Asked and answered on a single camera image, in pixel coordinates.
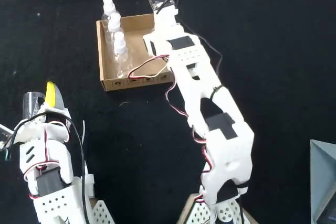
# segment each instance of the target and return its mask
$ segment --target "yellow object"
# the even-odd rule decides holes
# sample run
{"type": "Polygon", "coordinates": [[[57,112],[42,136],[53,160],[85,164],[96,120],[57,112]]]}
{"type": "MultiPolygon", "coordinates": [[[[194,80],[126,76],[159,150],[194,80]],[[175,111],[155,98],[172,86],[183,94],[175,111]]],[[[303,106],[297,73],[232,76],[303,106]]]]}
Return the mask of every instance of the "yellow object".
{"type": "Polygon", "coordinates": [[[51,81],[47,82],[47,93],[45,102],[48,103],[50,107],[55,107],[56,103],[55,84],[51,81]]]}

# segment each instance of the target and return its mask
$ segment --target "cardboard tray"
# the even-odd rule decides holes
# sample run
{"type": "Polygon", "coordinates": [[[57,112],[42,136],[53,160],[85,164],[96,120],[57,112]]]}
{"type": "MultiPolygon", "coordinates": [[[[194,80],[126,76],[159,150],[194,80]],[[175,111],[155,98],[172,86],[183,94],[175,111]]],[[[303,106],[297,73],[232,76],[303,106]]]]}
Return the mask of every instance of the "cardboard tray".
{"type": "MultiPolygon", "coordinates": [[[[97,21],[98,57],[100,82],[105,91],[118,89],[128,89],[153,84],[172,82],[174,77],[171,72],[165,69],[155,78],[143,78],[139,80],[129,80],[128,78],[118,79],[113,61],[107,54],[107,47],[103,26],[105,21],[97,21]]],[[[121,27],[125,33],[126,44],[132,64],[138,66],[149,59],[146,46],[143,42],[143,35],[151,33],[154,28],[154,15],[144,14],[138,16],[122,17],[121,27]]],[[[138,69],[135,75],[153,75],[158,73],[165,65],[162,59],[154,60],[138,69]]]]}

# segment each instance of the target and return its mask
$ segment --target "clear plastic bottle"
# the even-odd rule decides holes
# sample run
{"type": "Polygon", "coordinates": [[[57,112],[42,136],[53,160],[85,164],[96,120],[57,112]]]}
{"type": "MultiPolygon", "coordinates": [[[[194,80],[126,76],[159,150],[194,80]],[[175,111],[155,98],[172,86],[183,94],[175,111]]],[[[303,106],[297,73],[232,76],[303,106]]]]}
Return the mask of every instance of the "clear plastic bottle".
{"type": "Polygon", "coordinates": [[[109,20],[112,13],[115,13],[116,6],[113,0],[103,0],[103,14],[101,20],[109,20]]]}
{"type": "Polygon", "coordinates": [[[132,69],[132,61],[128,55],[125,36],[122,31],[118,31],[114,34],[113,47],[114,47],[113,61],[117,71],[117,77],[125,78],[132,69]]]}
{"type": "Polygon", "coordinates": [[[108,50],[108,55],[113,60],[114,57],[114,51],[113,51],[113,43],[114,43],[114,34],[118,31],[122,31],[122,28],[120,27],[120,19],[121,16],[119,13],[112,13],[110,16],[110,20],[108,21],[108,29],[105,33],[105,40],[106,40],[106,46],[108,50]]]}

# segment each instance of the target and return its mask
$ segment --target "white perforated plate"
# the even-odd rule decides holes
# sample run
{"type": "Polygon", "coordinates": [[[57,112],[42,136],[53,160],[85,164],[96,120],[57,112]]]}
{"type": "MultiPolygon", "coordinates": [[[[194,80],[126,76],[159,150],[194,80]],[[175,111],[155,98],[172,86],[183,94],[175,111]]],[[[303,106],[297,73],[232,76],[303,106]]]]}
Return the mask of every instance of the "white perforated plate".
{"type": "Polygon", "coordinates": [[[115,224],[103,200],[98,200],[96,203],[93,209],[93,217],[97,224],[115,224]]]}
{"type": "Polygon", "coordinates": [[[210,217],[210,210],[205,203],[195,203],[185,224],[203,224],[210,217]]]}
{"type": "Polygon", "coordinates": [[[42,222],[45,219],[69,213],[72,209],[81,206],[81,201],[77,197],[76,186],[72,185],[35,199],[34,206],[38,220],[42,222]]]}
{"type": "MultiPolygon", "coordinates": [[[[216,206],[217,217],[222,223],[241,224],[239,205],[235,200],[228,200],[216,206]]],[[[205,203],[195,203],[185,224],[205,224],[210,218],[210,210],[205,203]]],[[[244,224],[250,224],[244,214],[244,224]]]]}
{"type": "MultiPolygon", "coordinates": [[[[233,219],[234,224],[241,224],[240,208],[236,200],[227,200],[216,206],[217,217],[223,223],[228,223],[233,219]]],[[[244,224],[250,224],[244,214],[244,224]]]]}

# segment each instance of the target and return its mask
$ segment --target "black cable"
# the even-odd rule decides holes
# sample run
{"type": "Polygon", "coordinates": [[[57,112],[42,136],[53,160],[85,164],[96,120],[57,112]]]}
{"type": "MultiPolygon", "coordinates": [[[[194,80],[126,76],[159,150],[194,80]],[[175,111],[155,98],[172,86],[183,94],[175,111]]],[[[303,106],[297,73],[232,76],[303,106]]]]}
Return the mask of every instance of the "black cable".
{"type": "Polygon", "coordinates": [[[86,201],[85,201],[85,158],[84,158],[84,151],[83,151],[83,144],[82,144],[82,141],[79,137],[79,134],[78,134],[78,131],[77,131],[77,128],[75,126],[75,124],[73,123],[73,121],[71,120],[71,118],[67,117],[66,115],[63,115],[61,113],[57,113],[57,112],[43,112],[43,113],[40,113],[40,114],[36,114],[34,116],[32,116],[31,118],[27,119],[27,120],[24,120],[22,121],[21,123],[19,123],[15,130],[14,130],[14,133],[12,135],[12,138],[11,138],[11,144],[9,146],[9,150],[8,150],[8,159],[7,160],[11,160],[11,155],[12,155],[12,147],[13,147],[13,144],[14,144],[14,141],[15,141],[15,137],[17,135],[17,132],[18,130],[27,122],[31,122],[32,120],[38,118],[39,116],[42,116],[42,115],[46,115],[46,114],[53,114],[53,115],[58,115],[66,120],[68,120],[70,123],[71,123],[71,126],[73,127],[73,130],[75,131],[75,134],[76,134],[76,137],[79,141],[79,147],[80,147],[80,153],[81,153],[81,156],[82,156],[82,201],[83,201],[83,211],[84,211],[84,217],[85,217],[85,221],[87,224],[90,224],[90,221],[89,221],[89,218],[88,218],[88,212],[87,212],[87,209],[86,209],[86,201]]]}
{"type": "MultiPolygon", "coordinates": [[[[162,5],[157,9],[156,14],[159,14],[159,12],[169,3],[170,0],[163,1],[162,5]]],[[[175,2],[175,7],[178,9],[180,5],[180,0],[177,0],[175,2]]]]}
{"type": "Polygon", "coordinates": [[[182,19],[179,17],[179,21],[180,23],[185,27],[187,28],[187,30],[189,30],[192,34],[196,35],[198,38],[200,38],[202,41],[204,41],[204,43],[207,44],[208,47],[210,47],[210,49],[212,51],[214,51],[215,53],[217,53],[219,55],[219,61],[217,63],[217,66],[216,66],[216,74],[217,76],[219,77],[219,73],[220,73],[220,68],[221,68],[221,63],[223,61],[223,54],[221,52],[219,52],[216,48],[214,48],[205,38],[203,38],[201,35],[198,35],[197,33],[195,33],[188,25],[186,25],[182,19]]]}
{"type": "Polygon", "coordinates": [[[242,196],[240,196],[238,199],[238,204],[239,204],[239,211],[240,211],[240,217],[241,217],[241,224],[245,224],[245,220],[244,220],[244,212],[243,212],[243,200],[242,200],[242,196]]]}

